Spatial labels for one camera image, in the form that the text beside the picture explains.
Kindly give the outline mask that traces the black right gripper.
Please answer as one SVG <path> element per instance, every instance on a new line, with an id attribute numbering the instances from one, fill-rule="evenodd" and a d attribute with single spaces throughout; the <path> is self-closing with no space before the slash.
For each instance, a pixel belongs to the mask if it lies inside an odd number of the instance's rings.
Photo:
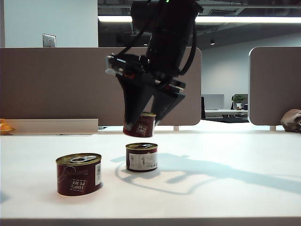
<path id="1" fill-rule="evenodd" d="M 131 130 L 138 121 L 148 101 L 153 96 L 151 112 L 156 114 L 155 125 L 169 114 L 184 98 L 186 84 L 176 77 L 186 73 L 179 69 L 183 53 L 111 54 L 110 73 L 118 79 L 124 93 L 124 128 Z"/>

